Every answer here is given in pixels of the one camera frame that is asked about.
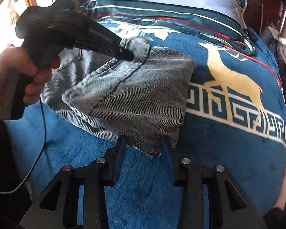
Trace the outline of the left hand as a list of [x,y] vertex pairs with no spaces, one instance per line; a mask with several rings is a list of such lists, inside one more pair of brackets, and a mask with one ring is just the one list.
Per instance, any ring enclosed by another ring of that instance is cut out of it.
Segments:
[[0,54],[0,105],[4,101],[7,81],[16,74],[18,77],[29,77],[30,83],[25,86],[23,102],[25,105],[35,104],[45,84],[51,80],[52,71],[58,69],[60,63],[60,57],[55,56],[47,68],[38,69],[25,49],[10,47],[3,50]]

